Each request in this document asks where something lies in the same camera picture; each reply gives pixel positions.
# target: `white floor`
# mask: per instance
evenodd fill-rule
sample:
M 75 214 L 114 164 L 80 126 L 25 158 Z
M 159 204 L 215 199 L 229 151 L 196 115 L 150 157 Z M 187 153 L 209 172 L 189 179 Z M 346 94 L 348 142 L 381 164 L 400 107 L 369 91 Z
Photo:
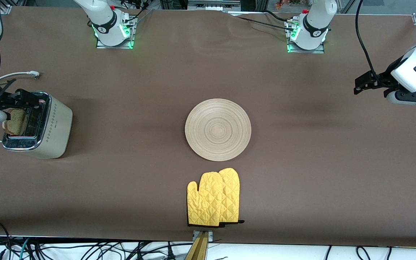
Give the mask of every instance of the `white floor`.
M 43 247 L 72 247 L 76 245 L 88 244 L 51 244 Z M 136 243 L 123 243 L 126 250 L 133 250 Z M 143 249 L 149 251 L 157 247 L 166 246 L 167 242 L 153 242 Z M 89 247 L 79 247 L 73 249 L 48 249 L 44 252 L 54 260 L 79 260 Z M 172 246 L 175 255 L 183 255 L 188 252 L 190 246 Z M 385 247 L 365 247 L 371 260 L 385 260 L 388 254 L 388 248 Z M 298 246 L 298 245 L 257 245 L 257 244 L 218 244 L 210 243 L 208 249 L 207 260 L 324 260 L 328 246 Z M 96 260 L 100 251 L 95 253 L 89 260 Z M 363 260 L 368 260 L 360 250 Z M 163 254 L 155 253 L 144 257 L 145 260 L 161 260 L 165 257 Z M 107 252 L 104 260 L 120 260 L 125 259 L 123 255 Z M 3 260 L 8 259 L 8 252 L 5 253 Z M 355 247 L 332 247 L 328 260 L 358 260 Z M 393 248 L 390 260 L 416 260 L 416 248 Z

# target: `oven mitt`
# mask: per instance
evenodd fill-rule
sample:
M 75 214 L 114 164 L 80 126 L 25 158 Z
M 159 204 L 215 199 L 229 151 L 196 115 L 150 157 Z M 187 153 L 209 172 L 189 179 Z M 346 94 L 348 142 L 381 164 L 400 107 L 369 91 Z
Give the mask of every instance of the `oven mitt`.
M 240 180 L 237 172 L 232 168 L 219 171 L 224 183 L 221 203 L 220 222 L 238 223 L 238 206 L 240 199 Z
M 197 183 L 187 185 L 188 224 L 218 227 L 221 219 L 221 203 L 224 183 L 219 173 L 204 173 Z

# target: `metal mounting plate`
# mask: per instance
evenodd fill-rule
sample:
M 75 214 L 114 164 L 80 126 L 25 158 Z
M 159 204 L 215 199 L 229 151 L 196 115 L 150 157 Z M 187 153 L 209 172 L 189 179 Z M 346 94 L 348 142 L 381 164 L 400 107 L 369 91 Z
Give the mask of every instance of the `metal mounting plate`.
M 194 230 L 192 233 L 192 241 L 195 241 L 198 234 L 202 232 L 202 230 Z M 208 231 L 208 242 L 213 242 L 213 231 Z

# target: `wooden plate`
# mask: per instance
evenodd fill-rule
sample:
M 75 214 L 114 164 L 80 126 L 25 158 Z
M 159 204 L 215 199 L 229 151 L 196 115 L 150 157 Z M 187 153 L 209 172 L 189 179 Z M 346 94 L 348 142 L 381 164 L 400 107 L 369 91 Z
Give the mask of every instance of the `wooden plate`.
M 185 122 L 194 152 L 210 161 L 227 161 L 245 150 L 251 137 L 248 115 L 236 103 L 209 99 L 195 106 Z

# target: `bread slice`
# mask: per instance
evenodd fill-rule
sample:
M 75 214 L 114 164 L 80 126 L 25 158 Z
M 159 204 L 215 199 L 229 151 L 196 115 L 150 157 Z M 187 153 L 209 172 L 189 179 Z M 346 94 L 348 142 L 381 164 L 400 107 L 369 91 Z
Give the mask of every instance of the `bread slice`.
M 9 135 L 22 135 L 27 128 L 27 111 L 20 108 L 11 108 L 7 112 L 10 114 L 10 120 L 3 122 L 3 130 Z

